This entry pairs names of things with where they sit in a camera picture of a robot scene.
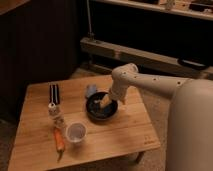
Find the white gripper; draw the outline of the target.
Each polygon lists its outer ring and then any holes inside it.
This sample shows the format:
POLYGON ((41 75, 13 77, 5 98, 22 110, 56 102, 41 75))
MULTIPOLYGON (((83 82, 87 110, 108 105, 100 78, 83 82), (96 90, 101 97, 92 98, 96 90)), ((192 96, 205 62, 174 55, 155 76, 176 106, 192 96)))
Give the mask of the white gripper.
POLYGON ((109 89, 109 95, 105 94, 102 99, 96 100, 95 103, 98 104, 101 108, 105 108, 106 106, 110 105, 112 100, 125 103, 126 92, 127 86, 125 84, 114 81, 109 89))

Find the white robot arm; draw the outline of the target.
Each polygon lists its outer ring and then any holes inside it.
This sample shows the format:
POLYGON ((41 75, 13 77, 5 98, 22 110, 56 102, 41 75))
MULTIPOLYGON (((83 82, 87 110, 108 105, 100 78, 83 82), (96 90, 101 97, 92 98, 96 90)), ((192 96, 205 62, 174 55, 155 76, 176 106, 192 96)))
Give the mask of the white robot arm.
POLYGON ((101 107, 124 102, 131 86, 170 99, 165 171, 213 171, 213 80, 141 74, 133 63, 111 77, 101 107))

